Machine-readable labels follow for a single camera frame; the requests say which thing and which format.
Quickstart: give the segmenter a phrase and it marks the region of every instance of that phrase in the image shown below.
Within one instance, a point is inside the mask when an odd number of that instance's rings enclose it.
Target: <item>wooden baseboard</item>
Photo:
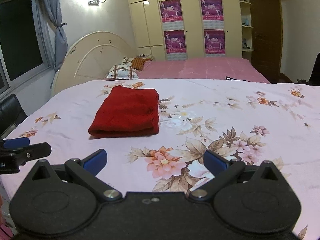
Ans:
[[[279,74],[279,78],[281,78],[281,79],[283,79],[284,81],[286,81],[287,83],[293,83],[293,81],[290,79],[290,78],[288,78],[285,74],[283,74],[283,73],[280,73]]]

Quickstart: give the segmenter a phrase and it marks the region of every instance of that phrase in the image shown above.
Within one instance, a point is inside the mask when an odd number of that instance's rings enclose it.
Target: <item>chair backrest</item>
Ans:
[[[316,58],[315,65],[312,70],[311,77],[309,79],[309,83],[315,86],[320,85],[320,53],[318,54]]]
[[[15,94],[0,103],[0,138],[7,137],[27,118]]]

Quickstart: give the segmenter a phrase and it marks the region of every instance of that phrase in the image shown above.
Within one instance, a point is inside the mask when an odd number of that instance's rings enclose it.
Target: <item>brown wooden door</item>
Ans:
[[[252,19],[252,66],[271,83],[279,81],[282,55],[280,0],[250,0]]]

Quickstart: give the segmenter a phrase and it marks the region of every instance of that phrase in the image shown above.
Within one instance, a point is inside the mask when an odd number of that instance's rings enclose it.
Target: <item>window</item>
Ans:
[[[0,0],[0,97],[49,67],[38,8],[38,0]]]

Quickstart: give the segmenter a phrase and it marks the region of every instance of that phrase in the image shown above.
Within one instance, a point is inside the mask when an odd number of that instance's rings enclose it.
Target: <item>pink bedsheet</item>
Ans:
[[[252,82],[270,82],[250,62],[243,58],[207,57],[185,61],[151,61],[138,71],[140,79],[187,78],[187,79],[221,79],[226,76]]]

